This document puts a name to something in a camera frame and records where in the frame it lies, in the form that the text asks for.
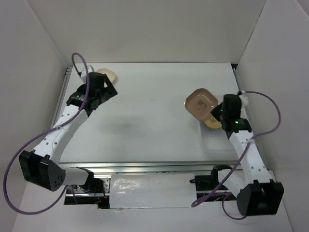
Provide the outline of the brown plate back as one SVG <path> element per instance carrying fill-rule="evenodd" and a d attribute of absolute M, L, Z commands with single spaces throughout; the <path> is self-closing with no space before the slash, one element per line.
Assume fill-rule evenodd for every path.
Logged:
<path fill-rule="evenodd" d="M 209 119 L 217 105 L 217 98 L 205 88 L 196 89 L 184 102 L 186 110 L 199 121 Z"/>

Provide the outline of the cream plate back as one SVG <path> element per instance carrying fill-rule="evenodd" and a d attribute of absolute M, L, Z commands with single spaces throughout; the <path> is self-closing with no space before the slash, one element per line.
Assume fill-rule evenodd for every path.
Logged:
<path fill-rule="evenodd" d="M 109 69 L 106 69 L 106 68 L 101 68 L 101 69 L 98 69 L 96 70 L 96 72 L 100 73 L 100 74 L 105 74 L 107 75 L 108 79 L 110 80 L 110 82 L 112 84 L 115 84 L 116 82 L 116 74 L 115 72 L 109 70 Z"/>

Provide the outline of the yellow plate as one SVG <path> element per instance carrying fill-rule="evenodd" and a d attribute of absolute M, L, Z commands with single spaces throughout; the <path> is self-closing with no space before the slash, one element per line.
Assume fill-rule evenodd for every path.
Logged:
<path fill-rule="evenodd" d="M 214 116 L 211 116 L 207 120 L 204 121 L 204 124 L 209 129 L 220 129 L 222 127 L 221 122 L 219 122 Z"/>

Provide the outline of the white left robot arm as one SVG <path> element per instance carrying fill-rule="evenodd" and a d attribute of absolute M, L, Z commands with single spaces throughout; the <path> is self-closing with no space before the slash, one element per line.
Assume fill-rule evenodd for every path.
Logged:
<path fill-rule="evenodd" d="M 24 179 L 50 191 L 60 186 L 78 185 L 85 193 L 95 188 L 94 174 L 85 168 L 63 169 L 60 158 L 78 128 L 101 104 L 117 95 L 113 86 L 116 74 L 109 69 L 90 72 L 90 86 L 82 84 L 70 95 L 66 106 L 48 133 L 32 151 L 22 151 L 19 163 Z"/>

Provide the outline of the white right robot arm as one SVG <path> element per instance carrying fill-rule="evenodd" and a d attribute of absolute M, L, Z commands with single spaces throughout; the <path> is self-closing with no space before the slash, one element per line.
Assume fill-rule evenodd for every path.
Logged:
<path fill-rule="evenodd" d="M 233 167 L 214 166 L 210 183 L 215 189 L 225 186 L 236 197 L 238 210 L 244 217 L 275 215 L 284 188 L 268 171 L 254 141 L 257 136 L 248 120 L 241 117 L 248 102 L 244 92 L 226 94 L 211 112 L 221 122 L 239 159 Z"/>

